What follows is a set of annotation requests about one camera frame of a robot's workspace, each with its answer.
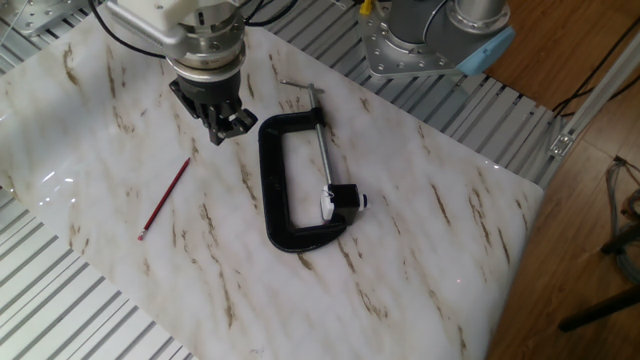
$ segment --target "pencil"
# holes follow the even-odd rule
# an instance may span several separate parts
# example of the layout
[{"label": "pencil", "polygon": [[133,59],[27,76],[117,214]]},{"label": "pencil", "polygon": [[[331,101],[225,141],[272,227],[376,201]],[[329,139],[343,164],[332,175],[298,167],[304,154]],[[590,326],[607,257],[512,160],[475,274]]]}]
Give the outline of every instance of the pencil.
[{"label": "pencil", "polygon": [[138,240],[142,241],[142,239],[144,239],[144,235],[147,233],[147,230],[149,230],[149,227],[153,223],[153,220],[155,220],[156,216],[158,216],[158,213],[160,212],[160,209],[162,208],[164,203],[167,201],[167,198],[169,197],[169,194],[171,194],[171,191],[173,190],[173,188],[178,183],[178,180],[180,180],[180,177],[182,176],[184,171],[187,169],[187,166],[189,166],[189,162],[190,161],[191,161],[191,158],[188,158],[187,161],[185,161],[184,164],[182,165],[182,167],[180,168],[180,171],[178,171],[178,174],[176,175],[176,177],[171,182],[171,185],[169,185],[169,188],[164,193],[164,196],[162,197],[162,199],[160,199],[160,202],[158,203],[158,206],[156,206],[156,209],[153,211],[153,214],[151,214],[151,217],[149,218],[149,221],[147,221],[147,224],[144,226],[144,228],[140,232],[140,235],[138,235]]}]

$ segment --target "marble surface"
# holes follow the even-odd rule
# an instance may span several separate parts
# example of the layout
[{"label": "marble surface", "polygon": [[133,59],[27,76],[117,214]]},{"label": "marble surface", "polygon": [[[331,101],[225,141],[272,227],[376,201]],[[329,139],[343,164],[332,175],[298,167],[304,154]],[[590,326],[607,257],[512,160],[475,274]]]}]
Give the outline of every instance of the marble surface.
[{"label": "marble surface", "polygon": [[[264,30],[240,95],[261,120],[308,109],[335,176],[371,207],[304,255],[266,237],[258,126],[211,145],[163,61],[93,18],[0,79],[0,185],[200,359],[482,359],[542,190]],[[312,132],[288,136],[292,207],[320,219]],[[190,167],[143,242],[141,227]]]}]

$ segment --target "chair leg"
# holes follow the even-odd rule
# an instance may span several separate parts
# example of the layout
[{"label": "chair leg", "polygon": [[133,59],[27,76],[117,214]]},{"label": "chair leg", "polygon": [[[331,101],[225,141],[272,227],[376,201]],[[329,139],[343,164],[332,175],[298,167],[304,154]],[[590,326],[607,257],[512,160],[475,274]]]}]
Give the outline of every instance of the chair leg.
[{"label": "chair leg", "polygon": [[626,231],[618,234],[615,238],[611,239],[608,243],[604,244],[600,251],[604,254],[609,255],[622,249],[628,243],[637,240],[640,238],[640,223],[637,223],[631,226]]},{"label": "chair leg", "polygon": [[562,319],[558,328],[563,332],[573,331],[637,303],[640,303],[640,285],[635,285],[631,289]]}]

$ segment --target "metal grid floor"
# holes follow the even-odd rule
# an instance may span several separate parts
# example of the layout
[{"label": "metal grid floor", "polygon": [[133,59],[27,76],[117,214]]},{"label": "metal grid floor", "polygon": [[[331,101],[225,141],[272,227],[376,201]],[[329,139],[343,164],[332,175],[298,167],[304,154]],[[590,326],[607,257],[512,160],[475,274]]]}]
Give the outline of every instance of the metal grid floor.
[{"label": "metal grid floor", "polygon": [[193,355],[0,190],[0,359]]},{"label": "metal grid floor", "polygon": [[[256,21],[269,17],[288,1],[267,2]],[[0,75],[88,15],[80,9],[34,38],[8,34],[0,48]],[[0,16],[0,35],[11,20]],[[560,132],[559,122],[552,121],[549,110],[495,79],[485,75],[373,78],[358,35],[354,5],[300,0],[291,14],[267,29],[543,188],[558,167],[559,162],[548,160],[547,149]],[[45,358],[166,360],[191,359],[193,355],[8,191],[0,190],[0,359]]]}]

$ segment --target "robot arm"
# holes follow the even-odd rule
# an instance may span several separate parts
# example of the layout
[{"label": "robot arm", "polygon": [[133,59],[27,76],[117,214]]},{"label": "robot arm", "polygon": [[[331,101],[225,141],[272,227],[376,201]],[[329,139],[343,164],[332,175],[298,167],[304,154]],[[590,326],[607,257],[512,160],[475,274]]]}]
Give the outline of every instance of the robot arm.
[{"label": "robot arm", "polygon": [[245,58],[237,0],[110,0],[118,23],[162,49],[178,77],[171,90],[209,130],[212,143],[257,122],[238,95]]},{"label": "robot arm", "polygon": [[[238,96],[245,58],[238,1],[107,2],[116,21],[162,49],[178,74],[171,89],[216,145],[257,122]],[[497,60],[515,36],[506,0],[393,0],[391,5],[388,12],[388,4],[380,6],[380,19],[376,11],[361,16],[365,34],[379,32],[364,38],[378,76],[474,75]]]}]

